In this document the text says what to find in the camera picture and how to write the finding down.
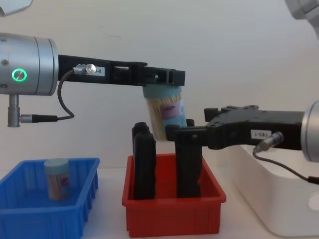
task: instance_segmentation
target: cylindrical container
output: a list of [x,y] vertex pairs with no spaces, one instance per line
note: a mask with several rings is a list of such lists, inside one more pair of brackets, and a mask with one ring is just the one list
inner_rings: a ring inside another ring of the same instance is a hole
[[147,85],[143,87],[156,140],[166,140],[169,124],[186,126],[181,86]]
[[49,159],[44,163],[47,176],[48,195],[60,201],[70,197],[69,162],[66,158]]

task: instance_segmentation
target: white base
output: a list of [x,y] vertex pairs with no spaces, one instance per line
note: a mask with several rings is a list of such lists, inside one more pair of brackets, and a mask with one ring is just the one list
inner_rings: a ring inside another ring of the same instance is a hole
[[[230,166],[234,183],[247,202],[275,234],[286,237],[319,236],[319,186],[252,156],[252,146],[236,146]],[[299,151],[272,149],[263,157],[288,165],[304,176],[319,176],[319,163]]]

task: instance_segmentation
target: white platform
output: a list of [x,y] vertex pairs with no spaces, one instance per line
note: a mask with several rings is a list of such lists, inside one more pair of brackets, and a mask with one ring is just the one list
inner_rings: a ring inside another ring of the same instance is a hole
[[[218,235],[165,238],[282,238],[272,234],[248,206],[247,202],[232,183],[229,168],[226,165],[215,166],[214,159],[207,159],[206,161],[227,195],[227,202],[222,205],[220,233]],[[7,171],[0,171],[0,177],[6,174]],[[98,174],[100,188],[97,192],[96,199],[93,201],[93,208],[89,213],[89,221],[85,226],[83,239],[129,238],[126,232],[125,208],[122,206],[125,168],[99,169]]]

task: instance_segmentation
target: sticker label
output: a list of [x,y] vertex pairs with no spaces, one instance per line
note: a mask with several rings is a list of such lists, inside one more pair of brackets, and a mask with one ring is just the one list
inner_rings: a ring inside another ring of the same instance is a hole
[[186,126],[185,110],[183,100],[176,101],[169,105],[160,107],[160,113],[163,119],[163,131],[169,124]]
[[96,72],[90,74],[90,76],[105,76],[105,67],[96,67]]
[[251,138],[252,139],[267,139],[269,136],[272,135],[270,130],[250,130]]

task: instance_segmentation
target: white wall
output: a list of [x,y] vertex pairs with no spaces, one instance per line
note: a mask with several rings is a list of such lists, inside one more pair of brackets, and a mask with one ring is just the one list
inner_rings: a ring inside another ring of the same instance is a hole
[[[198,124],[205,107],[304,110],[319,98],[315,33],[290,16],[284,0],[34,0],[0,19],[0,31],[53,38],[60,54],[186,70],[186,113]],[[65,83],[63,95],[75,119],[18,129],[6,127],[8,97],[0,96],[0,169],[61,156],[125,166],[132,126],[149,122],[142,89]],[[65,114],[56,95],[20,102],[24,114]]]

